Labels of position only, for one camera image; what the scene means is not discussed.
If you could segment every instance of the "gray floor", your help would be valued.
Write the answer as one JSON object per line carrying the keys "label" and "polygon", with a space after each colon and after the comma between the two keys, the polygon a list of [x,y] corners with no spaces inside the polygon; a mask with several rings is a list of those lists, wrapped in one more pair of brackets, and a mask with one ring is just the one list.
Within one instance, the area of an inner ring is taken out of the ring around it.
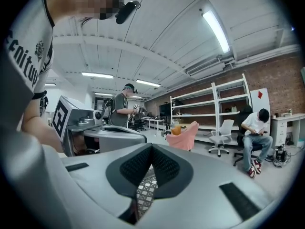
{"label": "gray floor", "polygon": [[[162,145],[168,145],[165,137],[161,136],[161,132],[156,135],[155,129],[150,129],[147,131],[141,131],[147,137],[148,143],[156,143]],[[222,160],[223,162],[233,165],[234,160],[234,152],[240,152],[236,150],[234,147],[226,147],[229,149],[230,154],[226,154],[226,152],[222,152],[221,157],[217,156],[217,151],[209,154],[208,149],[210,149],[212,144],[204,143],[204,142],[195,142],[194,148],[191,150],[193,153],[197,153],[200,155],[206,155],[213,157],[215,159]],[[300,151],[299,148],[296,147],[288,147],[287,151],[291,153],[291,155],[296,154]],[[278,198],[286,193],[287,189],[290,188],[291,182],[294,180],[296,173],[299,170],[300,164],[303,161],[304,151],[299,152],[295,156],[291,157],[290,163],[287,163],[283,168],[276,168],[273,163],[264,161],[262,165],[262,173],[256,175],[254,178],[254,182],[259,184],[262,188],[265,189],[273,198]],[[260,151],[254,152],[255,155],[259,155]],[[243,162],[238,162],[236,169],[240,172],[242,170]]]}

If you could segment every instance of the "fluorescent light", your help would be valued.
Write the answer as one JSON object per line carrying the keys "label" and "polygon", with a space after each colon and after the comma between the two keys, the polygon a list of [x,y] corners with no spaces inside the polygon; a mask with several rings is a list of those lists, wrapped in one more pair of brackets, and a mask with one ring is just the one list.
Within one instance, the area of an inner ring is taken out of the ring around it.
{"label": "fluorescent light", "polygon": [[112,94],[99,94],[99,93],[95,93],[96,95],[101,95],[101,96],[112,96]]}
{"label": "fluorescent light", "polygon": [[223,50],[224,53],[229,52],[230,47],[228,44],[228,41],[224,35],[224,31],[221,28],[217,18],[215,17],[215,15],[213,14],[213,12],[207,11],[207,13],[202,15],[206,22],[208,22],[208,24],[210,25],[211,29],[213,30],[215,36],[217,37],[219,44]]}
{"label": "fluorescent light", "polygon": [[82,75],[84,75],[84,76],[91,76],[91,77],[102,77],[102,78],[113,79],[113,75],[109,75],[109,74],[98,74],[98,73],[82,72]]}
{"label": "fluorescent light", "polygon": [[151,83],[151,82],[145,82],[145,81],[141,81],[141,80],[137,80],[137,83],[142,83],[142,84],[146,84],[146,85],[150,85],[150,86],[156,86],[156,87],[161,86],[159,84],[155,84],[155,83]]}

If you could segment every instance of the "sneaker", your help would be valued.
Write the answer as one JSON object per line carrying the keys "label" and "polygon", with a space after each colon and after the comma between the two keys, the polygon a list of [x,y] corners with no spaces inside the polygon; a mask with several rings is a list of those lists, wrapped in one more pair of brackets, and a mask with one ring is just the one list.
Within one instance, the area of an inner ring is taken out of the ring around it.
{"label": "sneaker", "polygon": [[251,168],[247,171],[249,177],[254,178],[256,176],[256,171],[254,170],[254,167],[251,166]]}
{"label": "sneaker", "polygon": [[253,167],[254,167],[254,169],[256,170],[256,172],[258,173],[258,174],[261,174],[261,172],[262,172],[262,164],[261,163],[259,163],[256,159],[255,160],[252,160],[252,165],[253,165]]}

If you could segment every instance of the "brick wall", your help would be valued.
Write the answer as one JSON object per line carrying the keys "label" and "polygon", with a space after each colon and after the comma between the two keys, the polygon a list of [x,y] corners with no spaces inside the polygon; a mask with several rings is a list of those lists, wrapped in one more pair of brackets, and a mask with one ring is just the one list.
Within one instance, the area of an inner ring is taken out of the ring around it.
{"label": "brick wall", "polygon": [[[187,87],[178,89],[174,92],[152,99],[145,103],[148,112],[153,115],[159,114],[159,106],[165,102],[170,102],[170,95],[172,97],[198,91],[204,88],[211,87],[211,83],[216,85],[226,82],[234,81],[242,78],[242,73],[245,74],[249,90],[256,90],[260,88],[267,88],[271,114],[284,113],[288,108],[292,108],[293,113],[305,113],[305,87],[301,76],[301,68],[303,67],[301,59],[295,55],[284,55],[277,58],[272,58],[266,61],[254,63],[249,66],[244,66],[239,69],[229,71],[227,73],[218,75],[216,77],[194,83]],[[228,91],[221,92],[221,97],[229,97],[240,95],[244,93],[243,88],[235,88]],[[205,95],[198,98],[184,100],[183,104],[190,104],[194,102],[203,102],[213,99],[213,95]],[[223,103],[222,110],[231,108],[234,103]],[[246,105],[246,101],[236,101],[237,109],[242,109]],[[214,105],[185,108],[181,109],[182,113],[190,114],[209,114],[215,113]],[[224,119],[232,119],[234,116],[224,116]],[[185,123],[190,123],[196,120],[200,124],[215,123],[214,117],[190,117],[181,118]]]}

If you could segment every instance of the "pink armchair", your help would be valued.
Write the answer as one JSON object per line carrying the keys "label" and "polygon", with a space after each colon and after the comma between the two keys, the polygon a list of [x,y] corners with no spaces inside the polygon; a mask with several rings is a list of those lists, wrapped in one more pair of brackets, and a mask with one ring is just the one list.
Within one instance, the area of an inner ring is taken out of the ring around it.
{"label": "pink armchair", "polygon": [[194,147],[195,136],[197,134],[199,124],[194,121],[185,129],[181,129],[180,135],[168,134],[166,140],[171,147],[189,150]]}

